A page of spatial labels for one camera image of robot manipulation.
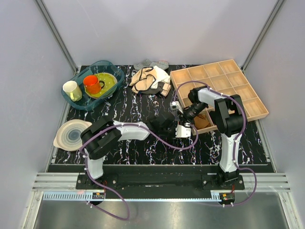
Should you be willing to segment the wooden compartment tray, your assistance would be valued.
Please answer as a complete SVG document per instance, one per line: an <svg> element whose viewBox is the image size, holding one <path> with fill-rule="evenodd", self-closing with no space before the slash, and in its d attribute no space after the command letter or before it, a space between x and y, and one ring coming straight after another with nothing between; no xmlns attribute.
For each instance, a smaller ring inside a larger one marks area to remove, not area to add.
<svg viewBox="0 0 305 229"><path fill-rule="evenodd" d="M204 65L171 65L168 73L174 89L179 88L177 98L182 108L192 104L188 98L190 90L203 86L197 82L181 86L186 81L200 81L220 93L240 95L248 120L244 135L259 134L255 121L265 118L269 112L233 59Z"/></svg>

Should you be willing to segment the grey striped boxer underwear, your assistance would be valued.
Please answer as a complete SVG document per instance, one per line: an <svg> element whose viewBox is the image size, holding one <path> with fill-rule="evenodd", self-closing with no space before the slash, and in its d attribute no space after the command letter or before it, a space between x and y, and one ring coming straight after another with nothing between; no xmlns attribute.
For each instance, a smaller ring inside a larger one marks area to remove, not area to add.
<svg viewBox="0 0 305 229"><path fill-rule="evenodd" d="M182 123L183 121L183 114L179 110L173 111L174 119L178 123Z"/></svg>

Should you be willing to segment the yellow-green dotted plate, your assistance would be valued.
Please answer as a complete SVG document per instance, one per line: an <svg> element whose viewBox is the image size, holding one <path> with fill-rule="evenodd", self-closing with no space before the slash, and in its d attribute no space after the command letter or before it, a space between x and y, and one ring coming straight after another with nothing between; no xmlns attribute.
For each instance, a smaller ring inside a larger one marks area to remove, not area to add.
<svg viewBox="0 0 305 229"><path fill-rule="evenodd" d="M89 97L98 99L98 98L101 98L102 96L109 96L116 90L117 80L113 75L111 75L109 73L98 73L98 74L94 74L94 75L97 76L99 80L104 81L105 85L102 88L102 90L97 94L89 94L86 91L86 89L84 88L85 93Z"/></svg>

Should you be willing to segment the dark grey underwear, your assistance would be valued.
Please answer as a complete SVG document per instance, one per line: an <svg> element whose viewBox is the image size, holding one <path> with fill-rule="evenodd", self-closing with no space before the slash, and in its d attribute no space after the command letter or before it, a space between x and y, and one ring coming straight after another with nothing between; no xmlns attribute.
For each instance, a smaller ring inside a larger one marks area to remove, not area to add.
<svg viewBox="0 0 305 229"><path fill-rule="evenodd" d="M149 88L146 91L143 91L142 94L161 94L166 97L171 89L171 85L164 82L158 82L157 88Z"/></svg>

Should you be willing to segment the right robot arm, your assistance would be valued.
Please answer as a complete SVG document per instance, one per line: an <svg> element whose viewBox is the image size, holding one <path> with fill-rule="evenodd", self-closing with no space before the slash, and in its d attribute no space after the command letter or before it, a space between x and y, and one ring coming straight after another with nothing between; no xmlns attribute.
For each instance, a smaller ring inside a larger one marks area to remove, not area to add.
<svg viewBox="0 0 305 229"><path fill-rule="evenodd" d="M211 119L222 136L222 154L219 162L222 174L216 177L216 183L218 187L227 189L234 182L231 174L238 170L238 147L247 124L242 99L238 94L226 95L206 86L192 89L188 93L188 99L192 105L183 112L184 118L188 121L192 122L205 108L214 108Z"/></svg>

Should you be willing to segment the teal plastic basket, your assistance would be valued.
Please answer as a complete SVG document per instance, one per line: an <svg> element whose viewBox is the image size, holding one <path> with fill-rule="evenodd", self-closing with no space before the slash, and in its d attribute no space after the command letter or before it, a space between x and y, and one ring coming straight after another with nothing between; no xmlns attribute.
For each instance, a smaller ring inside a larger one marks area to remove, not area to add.
<svg viewBox="0 0 305 229"><path fill-rule="evenodd" d="M123 71L110 61L97 61L67 81L61 94L71 107L90 111L112 96L124 78Z"/></svg>

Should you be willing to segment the grey patterned cloth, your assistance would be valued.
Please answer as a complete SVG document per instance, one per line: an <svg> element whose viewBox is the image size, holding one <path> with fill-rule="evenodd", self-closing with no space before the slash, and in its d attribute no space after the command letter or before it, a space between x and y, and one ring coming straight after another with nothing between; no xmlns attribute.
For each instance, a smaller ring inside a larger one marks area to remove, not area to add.
<svg viewBox="0 0 305 229"><path fill-rule="evenodd" d="M149 59L145 59L144 61L138 63L138 64L134 64L133 67L135 70L140 70L142 68L146 68L146 67L154 67L157 66L163 70L166 70L169 68L169 63L167 61L150 61Z"/></svg>

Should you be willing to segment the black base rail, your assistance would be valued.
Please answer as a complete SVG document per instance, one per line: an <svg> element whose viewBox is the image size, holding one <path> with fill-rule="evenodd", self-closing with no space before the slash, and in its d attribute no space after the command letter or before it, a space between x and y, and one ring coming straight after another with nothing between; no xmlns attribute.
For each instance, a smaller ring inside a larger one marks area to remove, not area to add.
<svg viewBox="0 0 305 229"><path fill-rule="evenodd" d="M212 190L244 190L238 172L224 173L215 165L105 165L103 170L95 181L79 174L76 188L98 190L101 183L129 199L208 198Z"/></svg>

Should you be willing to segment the rolled tan underwear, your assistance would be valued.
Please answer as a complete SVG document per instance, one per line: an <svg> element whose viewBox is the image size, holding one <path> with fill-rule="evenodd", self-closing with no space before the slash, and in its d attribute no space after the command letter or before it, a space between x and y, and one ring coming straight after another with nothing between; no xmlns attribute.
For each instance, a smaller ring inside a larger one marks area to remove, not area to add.
<svg viewBox="0 0 305 229"><path fill-rule="evenodd" d="M197 129L204 129L213 126L213 123L207 114L199 114L194 118L194 125Z"/></svg>

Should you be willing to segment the black marble pattern mat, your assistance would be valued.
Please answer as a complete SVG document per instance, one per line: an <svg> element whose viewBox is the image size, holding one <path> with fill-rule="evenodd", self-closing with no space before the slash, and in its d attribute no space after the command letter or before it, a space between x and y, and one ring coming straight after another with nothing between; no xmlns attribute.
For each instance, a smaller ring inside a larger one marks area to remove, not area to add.
<svg viewBox="0 0 305 229"><path fill-rule="evenodd" d="M65 120L81 119L95 122L108 115L121 122L137 122L153 115L161 115L170 110L169 104L174 95L135 95L128 86L135 70L131 65L122 65L125 74L122 86L103 104L94 110L85 111L68 107ZM250 136L243 135L239 149L238 163L250 167L255 172L272 172L260 131ZM107 165L215 165L221 158L221 136L211 131L185 139L156 139L149 136L144 141L122 141L111 150L106 158Z"/></svg>

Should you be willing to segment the cream yellow mug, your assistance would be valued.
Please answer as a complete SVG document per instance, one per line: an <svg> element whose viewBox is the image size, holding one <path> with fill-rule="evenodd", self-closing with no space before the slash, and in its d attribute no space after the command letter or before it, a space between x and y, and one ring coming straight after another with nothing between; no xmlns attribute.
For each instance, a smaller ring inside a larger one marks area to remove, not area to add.
<svg viewBox="0 0 305 229"><path fill-rule="evenodd" d="M76 81L67 81L62 89L73 102L82 99L82 92Z"/></svg>

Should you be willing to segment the beige underwear black trim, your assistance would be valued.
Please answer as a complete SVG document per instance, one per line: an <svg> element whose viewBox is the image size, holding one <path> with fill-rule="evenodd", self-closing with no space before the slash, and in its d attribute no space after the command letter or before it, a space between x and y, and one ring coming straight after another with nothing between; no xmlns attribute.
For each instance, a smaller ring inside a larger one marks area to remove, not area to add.
<svg viewBox="0 0 305 229"><path fill-rule="evenodd" d="M132 87L132 91L136 94L142 94L143 91L149 88L157 88L156 79L154 77L155 71L153 67L147 67L140 69L131 80L129 84Z"/></svg>

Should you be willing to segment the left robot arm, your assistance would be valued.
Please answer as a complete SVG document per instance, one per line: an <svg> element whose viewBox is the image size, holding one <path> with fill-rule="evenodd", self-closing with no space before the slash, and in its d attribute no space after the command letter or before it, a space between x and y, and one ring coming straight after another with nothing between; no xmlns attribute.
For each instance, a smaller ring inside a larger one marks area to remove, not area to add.
<svg viewBox="0 0 305 229"><path fill-rule="evenodd" d="M89 175L86 178L86 183L93 189L102 185L104 157L117 147L117 142L143 141L153 133L158 137L176 137L178 122L172 114L166 114L153 116L144 122L126 123L126 126L124 124L105 116L80 134L84 152L88 157Z"/></svg>

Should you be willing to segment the white cloth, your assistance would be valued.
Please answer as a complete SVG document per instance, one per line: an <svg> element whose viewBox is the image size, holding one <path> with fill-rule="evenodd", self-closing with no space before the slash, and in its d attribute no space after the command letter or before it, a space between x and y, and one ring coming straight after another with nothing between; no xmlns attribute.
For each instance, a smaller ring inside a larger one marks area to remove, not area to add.
<svg viewBox="0 0 305 229"><path fill-rule="evenodd" d="M154 66L153 69L155 71L154 77L156 79L156 84L159 82L170 84L171 78L165 70L158 66Z"/></svg>

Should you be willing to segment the orange mug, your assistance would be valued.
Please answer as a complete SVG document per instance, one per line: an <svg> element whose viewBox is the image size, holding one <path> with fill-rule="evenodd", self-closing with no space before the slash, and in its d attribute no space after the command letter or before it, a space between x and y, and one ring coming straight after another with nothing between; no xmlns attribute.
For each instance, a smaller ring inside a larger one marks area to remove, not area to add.
<svg viewBox="0 0 305 229"><path fill-rule="evenodd" d="M102 90L105 83L95 75L88 75L84 78L83 85L89 94L97 94Z"/></svg>

